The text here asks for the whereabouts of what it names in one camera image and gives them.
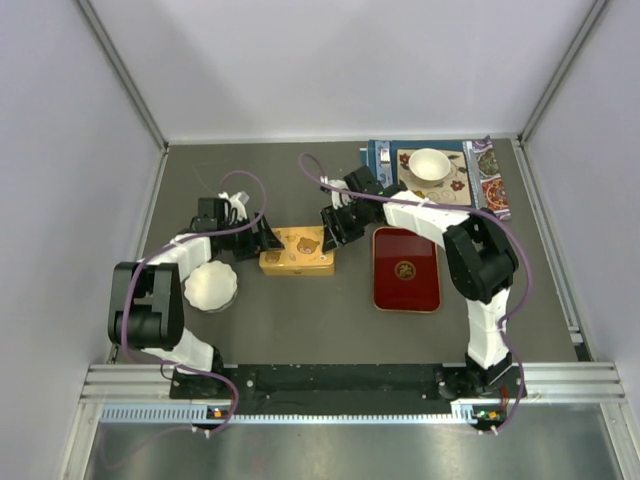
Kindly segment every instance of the metal floor plate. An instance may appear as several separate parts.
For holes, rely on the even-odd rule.
[[[117,461],[166,425],[100,425]],[[622,479],[595,405],[521,409],[496,437],[466,425],[235,425],[205,440],[175,432],[121,469],[95,452],[86,480]]]

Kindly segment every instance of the wooden box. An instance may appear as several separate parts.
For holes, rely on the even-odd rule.
[[[274,228],[285,248],[262,252],[260,268],[265,275],[333,275],[334,252],[322,253],[323,232],[322,226]]]

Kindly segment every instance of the white bowl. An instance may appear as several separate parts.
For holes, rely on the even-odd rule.
[[[409,157],[409,170],[422,180],[436,182],[449,175],[451,161],[440,150],[421,148]]]

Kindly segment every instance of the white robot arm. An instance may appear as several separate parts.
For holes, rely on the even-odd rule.
[[[323,182],[334,185],[324,179]],[[383,187],[368,167],[346,175],[344,183],[354,193],[417,204],[433,203],[401,186]],[[470,331],[467,368],[474,372],[479,384],[490,385],[511,366],[499,320],[506,311],[518,261],[504,232],[493,222],[458,210],[381,203],[357,195],[338,205],[334,196],[333,205],[325,207],[320,215],[325,227],[323,251],[355,241],[364,235],[368,224],[382,222],[415,232],[443,248],[451,279],[467,301]]]
[[[423,200],[413,192],[404,191],[391,198],[433,203]],[[469,218],[469,214],[459,211],[434,210],[418,206],[385,203],[384,215],[389,225],[417,233],[445,248],[443,234],[454,225]],[[498,364],[509,353],[500,337],[498,321],[505,314],[509,288],[500,290],[488,304],[480,300],[467,300],[469,311],[468,355],[483,369]]]
[[[246,229],[231,235],[206,236],[209,232],[249,223],[244,206],[248,199],[244,192],[231,197],[221,193],[218,198],[199,199],[198,215],[191,220],[189,233],[174,237],[169,242],[171,249],[145,265],[129,315],[127,338],[132,347],[201,371],[215,370],[216,365],[221,368],[222,360],[215,347],[199,340],[184,326],[181,284],[197,269],[215,267],[216,262],[208,262],[222,250],[231,250],[236,260],[245,260],[257,257],[264,250],[284,248],[264,217],[256,224],[255,233]],[[114,270],[108,334],[115,344],[120,344],[127,289],[137,265],[138,262],[123,262]],[[224,280],[235,283],[235,273],[226,267],[229,272]],[[151,296],[151,305],[135,302],[135,298],[145,296]]]

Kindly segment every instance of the red lacquer tray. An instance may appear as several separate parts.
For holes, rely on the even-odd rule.
[[[435,243],[402,228],[373,234],[373,302],[381,310],[434,312],[440,307]]]

